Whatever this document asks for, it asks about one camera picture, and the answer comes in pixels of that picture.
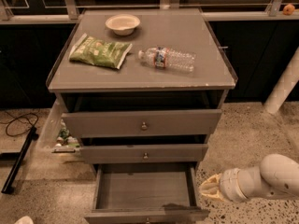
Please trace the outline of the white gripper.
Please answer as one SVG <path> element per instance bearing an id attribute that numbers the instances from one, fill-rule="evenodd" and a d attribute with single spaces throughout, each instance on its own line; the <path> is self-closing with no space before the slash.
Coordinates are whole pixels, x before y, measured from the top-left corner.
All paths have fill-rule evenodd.
<path id="1" fill-rule="evenodd" d="M 248 198 L 238 184 L 238 173 L 239 169 L 234 168 L 212 175 L 200 185 L 200 194 L 214 201 L 222 202 L 224 197 L 233 203 L 243 203 Z"/>

